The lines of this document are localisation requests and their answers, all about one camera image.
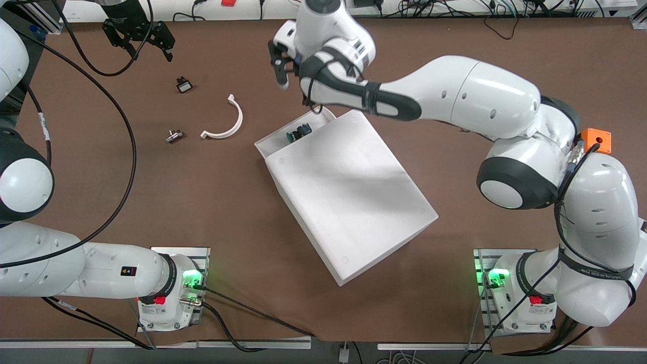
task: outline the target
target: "brown tabletop surface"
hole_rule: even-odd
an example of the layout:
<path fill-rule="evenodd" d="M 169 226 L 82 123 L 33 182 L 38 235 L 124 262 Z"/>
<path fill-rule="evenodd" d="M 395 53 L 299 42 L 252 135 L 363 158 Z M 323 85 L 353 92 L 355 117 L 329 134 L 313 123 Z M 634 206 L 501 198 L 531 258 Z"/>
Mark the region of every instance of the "brown tabletop surface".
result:
<path fill-rule="evenodd" d="M 545 95 L 576 108 L 584 127 L 613 132 L 613 155 L 631 174 L 641 216 L 647 216 L 647 34 L 627 19 L 524 19 L 504 41 L 480 19 L 370 19 L 361 21 L 377 45 L 365 76 L 400 78 L 445 54 L 469 56 L 534 82 Z M 492 20 L 508 33 L 511 21 Z M 138 148 L 133 191 L 117 219 L 94 241 L 212 248 L 208 285 L 276 315 L 323 340 L 464 343 L 478 302 L 472 250 L 557 245 L 552 209 L 510 211 L 486 201 L 476 172 L 490 143 L 438 122 L 401 123 L 368 117 L 440 218 L 410 243 L 338 287 L 276 191 L 254 142 L 307 111 L 293 80 L 280 91 L 269 65 L 267 42 L 280 21 L 170 23 L 177 40 L 172 62 L 144 48 L 128 72 L 97 76 L 132 123 Z M 88 57 L 115 71 L 127 62 L 99 25 L 75 25 Z M 64 34 L 47 43 L 81 64 Z M 175 79 L 196 85 L 179 94 Z M 80 73 L 44 52 L 32 88 L 52 135 L 56 193 L 32 222 L 85 236 L 110 215 L 130 170 L 124 123 L 112 104 Z M 225 140 L 202 140 L 204 130 L 224 131 L 236 120 L 233 93 L 245 115 Z M 342 108 L 332 108 L 341 115 Z M 168 145 L 169 129 L 186 137 Z M 44 152 L 34 106 L 23 108 L 18 130 Z M 613 325 L 579 343 L 647 347 L 641 328 L 647 299 Z M 123 300 L 79 299 L 77 304 L 127 332 L 135 319 Z M 214 302 L 234 337 L 298 336 L 272 322 Z M 110 333 L 66 317 L 39 298 L 2 298 L 3 339 L 108 338 Z M 222 339 L 205 313 L 199 326 L 154 335 L 156 343 Z M 483 340 L 483 329 L 475 340 Z M 536 347 L 546 336 L 493 342 L 498 350 Z"/>

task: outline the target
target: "gray floor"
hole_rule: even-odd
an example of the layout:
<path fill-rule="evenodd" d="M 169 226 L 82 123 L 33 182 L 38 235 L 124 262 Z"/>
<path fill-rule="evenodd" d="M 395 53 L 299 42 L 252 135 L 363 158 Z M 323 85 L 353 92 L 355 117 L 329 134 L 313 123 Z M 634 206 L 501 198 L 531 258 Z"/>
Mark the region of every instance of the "gray floor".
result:
<path fill-rule="evenodd" d="M 313 341 L 310 350 L 266 350 L 260 353 L 242 353 L 236 349 L 169 349 L 150 352 L 138 348 L 129 349 L 2 349 L 2 364 L 216 364 L 216 363 L 338 363 L 340 343 Z M 377 350 L 376 343 L 359 343 L 364 364 L 375 364 L 388 358 L 389 352 Z M 426 364 L 458 363 L 460 352 L 418 351 L 416 358 Z M 479 364 L 645 364 L 647 352 L 584 352 L 565 350 L 551 356 L 538 358 L 512 358 L 487 353 Z M 349 364 L 360 364 L 357 353 L 351 347 Z"/>

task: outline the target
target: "white plastic hook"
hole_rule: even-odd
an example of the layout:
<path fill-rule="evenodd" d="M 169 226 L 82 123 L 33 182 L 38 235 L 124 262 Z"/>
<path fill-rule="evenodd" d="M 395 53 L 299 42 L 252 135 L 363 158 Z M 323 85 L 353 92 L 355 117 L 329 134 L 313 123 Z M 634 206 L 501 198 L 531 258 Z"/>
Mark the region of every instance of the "white plastic hook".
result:
<path fill-rule="evenodd" d="M 236 121 L 236 123 L 234 124 L 234 126 L 232 126 L 232 128 L 231 128 L 231 129 L 227 130 L 227 131 L 226 131 L 226 132 L 224 132 L 224 133 L 214 134 L 214 133 L 210 133 L 210 132 L 208 132 L 208 131 L 204 130 L 204 131 L 203 131 L 203 133 L 202 133 L 202 134 L 200 134 L 200 136 L 202 137 L 202 139 L 205 139 L 205 138 L 207 138 L 207 137 L 211 137 L 211 138 L 214 138 L 214 139 L 224 139 L 224 138 L 227 138 L 227 137 L 231 137 L 231 136 L 232 136 L 235 132 L 237 132 L 237 131 L 238 131 L 238 129 L 241 127 L 241 125 L 242 125 L 242 123 L 243 123 L 243 111 L 241 110 L 241 107 L 240 107 L 240 106 L 238 105 L 238 103 L 234 100 L 234 95 L 233 95 L 233 94 L 232 94 L 232 95 L 229 95 L 229 97 L 227 98 L 227 100 L 229 101 L 229 103 L 230 103 L 231 105 L 234 105 L 234 106 L 238 109 L 238 120 Z"/>

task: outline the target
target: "orange connector housing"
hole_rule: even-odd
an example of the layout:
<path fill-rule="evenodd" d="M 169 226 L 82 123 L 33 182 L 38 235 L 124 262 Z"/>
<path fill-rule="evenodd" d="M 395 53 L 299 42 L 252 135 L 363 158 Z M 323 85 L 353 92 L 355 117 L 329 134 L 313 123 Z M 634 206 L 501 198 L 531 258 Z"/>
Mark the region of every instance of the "orange connector housing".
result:
<path fill-rule="evenodd" d="M 582 140 L 584 140 L 585 152 L 588 152 L 595 143 L 600 143 L 600 148 L 597 150 L 597 152 L 611 154 L 610 131 L 588 128 L 582 132 L 581 136 Z"/>

